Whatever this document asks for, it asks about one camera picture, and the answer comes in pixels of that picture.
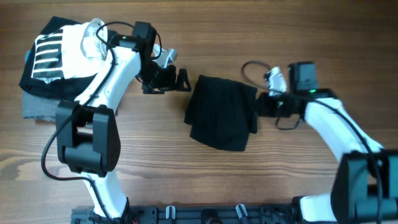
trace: wood grain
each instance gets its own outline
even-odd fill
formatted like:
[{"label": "wood grain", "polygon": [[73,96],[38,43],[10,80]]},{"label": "wood grain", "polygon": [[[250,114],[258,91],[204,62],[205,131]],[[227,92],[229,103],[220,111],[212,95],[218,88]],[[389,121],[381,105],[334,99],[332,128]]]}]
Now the wood grain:
[{"label": "wood grain", "polygon": [[[83,183],[48,180],[40,169],[53,124],[22,119],[24,55],[52,16],[151,22],[164,47],[178,50],[176,66],[192,84],[201,74],[243,82],[239,69],[250,59],[278,65],[286,77],[289,63],[313,60],[320,85],[370,136],[396,149],[397,9],[394,1],[332,0],[0,4],[0,223],[68,223],[72,208],[92,205]],[[331,189],[337,162],[307,125],[281,132],[260,118],[245,152],[218,151],[189,137],[190,95],[144,96],[133,82],[123,96],[117,171],[131,204],[288,202]],[[54,147],[48,165],[73,175]]]}]

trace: wire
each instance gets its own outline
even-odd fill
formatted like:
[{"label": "wire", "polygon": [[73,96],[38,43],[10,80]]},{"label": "wire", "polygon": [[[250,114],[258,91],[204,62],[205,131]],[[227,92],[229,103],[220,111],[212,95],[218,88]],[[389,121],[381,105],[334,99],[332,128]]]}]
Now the wire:
[{"label": "wire", "polygon": [[51,135],[49,141],[47,142],[47,144],[44,147],[43,153],[42,153],[42,158],[41,158],[41,165],[42,165],[42,170],[43,173],[47,176],[50,177],[53,180],[59,180],[59,181],[69,181],[69,180],[85,180],[88,181],[90,183],[90,186],[93,188],[93,192],[95,194],[95,197],[99,203],[99,206],[101,207],[101,210],[103,211],[103,213],[105,214],[105,217],[109,220],[110,223],[114,223],[112,218],[109,216],[109,213],[106,211],[105,206],[103,204],[103,201],[100,197],[100,193],[98,192],[98,188],[95,185],[95,181],[91,180],[87,177],[57,177],[55,175],[52,175],[46,168],[45,166],[45,159],[47,157],[47,153],[49,152],[50,146],[51,144],[54,142],[55,138],[59,135],[59,133],[61,132],[61,130],[73,119],[75,119],[85,108],[86,106],[94,99],[96,98],[97,94],[100,92],[100,90],[102,89],[103,85],[106,83],[106,81],[108,80],[108,78],[111,76],[112,71],[114,69],[114,66],[116,64],[115,61],[115,54],[113,49],[110,47],[110,45],[103,40],[98,34],[100,32],[101,29],[103,29],[105,26],[111,25],[111,24],[123,24],[123,25],[127,25],[129,27],[134,28],[133,25],[128,24],[127,22],[119,22],[119,21],[115,21],[115,22],[109,22],[107,24],[102,25],[101,27],[98,28],[98,30],[96,31],[95,35],[97,36],[97,38],[104,43],[107,48],[109,49],[109,51],[111,52],[112,55],[112,62],[111,62],[111,67],[109,68],[106,76],[104,77],[104,79],[102,80],[102,82],[98,85],[97,89],[90,95],[90,97],[88,98],[88,100],[82,104],[76,111],[74,111],[60,126],[59,128],[57,128],[57,130],[55,130],[55,132]]},{"label": "wire", "polygon": [[249,64],[258,64],[258,65],[267,65],[266,63],[260,62],[259,61],[253,61],[250,60],[248,62],[246,62],[245,64],[243,64],[243,66],[241,67],[241,75],[243,76],[243,78],[245,78],[250,84],[261,88],[263,90],[269,90],[269,91],[274,91],[276,93],[280,93],[281,95],[287,96],[287,97],[291,97],[293,99],[296,100],[305,100],[308,102],[313,102],[313,103],[318,103],[319,105],[322,105],[326,108],[328,108],[329,110],[332,110],[332,112],[336,113],[337,115],[339,115],[341,118],[343,118],[343,120],[350,126],[350,128],[355,132],[355,135],[357,135],[357,137],[359,138],[359,140],[361,141],[361,143],[363,144],[363,146],[365,147],[365,149],[367,150],[368,154],[369,154],[369,159],[371,160],[371,164],[372,167],[374,169],[374,172],[376,174],[376,180],[377,180],[377,213],[376,213],[376,223],[380,224],[381,223],[381,203],[382,203],[382,182],[381,182],[381,175],[380,175],[380,171],[379,171],[379,165],[376,162],[376,156],[374,155],[374,153],[372,152],[371,148],[369,147],[368,143],[366,142],[366,139],[362,137],[361,133],[359,133],[359,131],[355,128],[354,124],[343,114],[341,114],[338,109],[333,108],[332,106],[310,98],[310,97],[306,97],[306,96],[300,96],[300,95],[295,95],[292,93],[286,93],[283,91],[279,91],[279,90],[274,90],[274,89],[268,89],[266,86],[262,86],[260,84],[257,84],[255,81],[251,80],[246,73],[244,72],[244,69],[246,68],[246,66],[248,66]]},{"label": "wire", "polygon": [[143,83],[142,80],[139,78],[138,75],[136,76],[136,79],[137,79],[139,82]]},{"label": "wire", "polygon": [[303,121],[303,119],[298,118],[297,121],[296,121],[296,123],[294,124],[294,127],[293,127],[293,128],[281,128],[281,127],[278,126],[279,120],[280,120],[280,116],[276,118],[275,127],[277,127],[277,129],[278,129],[278,130],[281,130],[281,131],[291,131],[291,130],[295,130],[296,128],[298,128],[298,126],[299,126],[299,125],[301,124],[301,122]]},{"label": "wire", "polygon": [[157,38],[159,39],[160,51],[159,51],[159,54],[157,56],[152,57],[152,60],[158,59],[162,55],[162,50],[163,50],[163,48],[162,48],[162,39],[160,39],[160,35],[159,35],[158,32],[156,32],[156,35],[157,35]]}]

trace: black plastic part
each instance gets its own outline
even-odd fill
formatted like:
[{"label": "black plastic part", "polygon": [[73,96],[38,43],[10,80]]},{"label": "black plastic part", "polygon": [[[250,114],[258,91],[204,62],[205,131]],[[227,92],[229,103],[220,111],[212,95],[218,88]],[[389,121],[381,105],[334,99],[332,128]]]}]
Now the black plastic part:
[{"label": "black plastic part", "polygon": [[[130,207],[129,199],[127,199],[126,206],[124,208],[123,214],[121,218],[114,218],[112,223],[105,217],[101,217],[97,215],[93,211],[93,207],[87,209],[73,209],[71,215],[71,224],[76,223],[103,223],[103,224],[132,224],[133,221],[138,221],[138,213],[134,213]],[[155,209],[155,207],[143,207],[144,210]]]},{"label": "black plastic part", "polygon": [[[321,98],[335,98],[338,97],[335,93],[329,88],[322,89],[314,89],[314,90],[299,90],[296,92],[298,96],[305,96],[311,99],[321,99]],[[294,101],[294,110],[293,113],[299,114],[302,119],[305,117],[305,109],[307,104],[309,103],[307,100],[293,100]]]},{"label": "black plastic part", "polygon": [[[246,206],[248,212],[247,221],[249,224],[299,224],[307,222],[297,221],[297,208],[292,204],[267,204],[262,206]],[[89,221],[91,209],[72,210],[71,224],[84,223],[92,224]],[[215,221],[223,224],[242,224],[236,213],[235,206],[230,207],[176,207],[176,219],[166,219],[165,208],[157,207],[130,207],[133,220],[138,224],[203,224],[203,221],[213,217]]]},{"label": "black plastic part", "polygon": [[313,62],[297,62],[289,65],[290,91],[312,90],[319,88],[317,68]]},{"label": "black plastic part", "polygon": [[139,76],[144,83],[149,83],[154,76],[154,70],[156,66],[152,61],[152,51],[154,49],[156,30],[150,23],[147,22],[136,22],[134,24],[134,30],[132,36],[138,38],[141,43],[141,47],[138,50],[141,58],[141,71]]},{"label": "black plastic part", "polygon": [[[80,107],[78,102],[61,101],[56,111],[57,129]],[[93,124],[93,134],[81,133],[77,127]],[[71,120],[57,136],[60,162],[72,172],[90,172],[105,177],[119,160],[120,139],[113,110],[105,106],[87,106]]]},{"label": "black plastic part", "polygon": [[120,46],[130,48],[132,51],[135,52],[140,52],[141,50],[146,48],[147,41],[139,37],[116,34],[115,36],[113,36],[109,44],[112,47]]},{"label": "black plastic part", "polygon": [[187,70],[181,68],[178,71],[178,75],[176,75],[175,71],[176,68],[174,65],[169,65],[167,68],[160,68],[157,66],[152,80],[148,84],[142,84],[143,93],[164,94],[165,91],[191,91],[192,87],[189,83]]},{"label": "black plastic part", "polygon": [[[374,156],[382,163],[382,220],[398,219],[398,152],[382,150]],[[338,223],[364,223],[376,220],[377,187],[368,182],[373,170],[370,164],[368,154],[352,152],[343,155],[331,191],[331,207]]]},{"label": "black plastic part", "polygon": [[263,92],[257,99],[257,103],[259,116],[271,118],[289,118],[294,109],[294,100],[286,95],[276,97]]}]

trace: gray cloth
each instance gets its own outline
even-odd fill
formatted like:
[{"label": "gray cloth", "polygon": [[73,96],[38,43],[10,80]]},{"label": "gray cloth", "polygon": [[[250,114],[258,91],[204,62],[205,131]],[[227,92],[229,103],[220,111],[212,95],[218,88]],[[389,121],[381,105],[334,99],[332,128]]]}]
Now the gray cloth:
[{"label": "gray cloth", "polygon": [[59,103],[60,100],[38,97],[24,92],[22,95],[22,117],[55,121],[55,110]]}]

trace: black cloth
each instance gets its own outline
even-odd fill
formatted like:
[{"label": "black cloth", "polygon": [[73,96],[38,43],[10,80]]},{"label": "black cloth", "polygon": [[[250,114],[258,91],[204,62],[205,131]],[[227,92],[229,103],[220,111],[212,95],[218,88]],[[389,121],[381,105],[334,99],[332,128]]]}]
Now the black cloth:
[{"label": "black cloth", "polygon": [[[43,28],[40,34],[51,34],[63,26],[75,24],[80,23],[70,19],[53,16],[53,18],[51,18],[50,22]],[[115,31],[108,30],[108,38],[111,38],[115,34]],[[88,87],[95,77],[95,75],[93,75],[84,78],[59,79],[50,83],[45,83],[42,80],[37,80],[30,77],[32,74],[34,59],[35,45],[33,44],[32,50],[30,50],[29,57],[25,64],[24,73],[19,81],[19,86],[25,92],[34,96],[73,101]]]},{"label": "black cloth", "polygon": [[200,75],[185,112],[190,137],[216,149],[244,151],[249,133],[257,133],[257,88]]}]

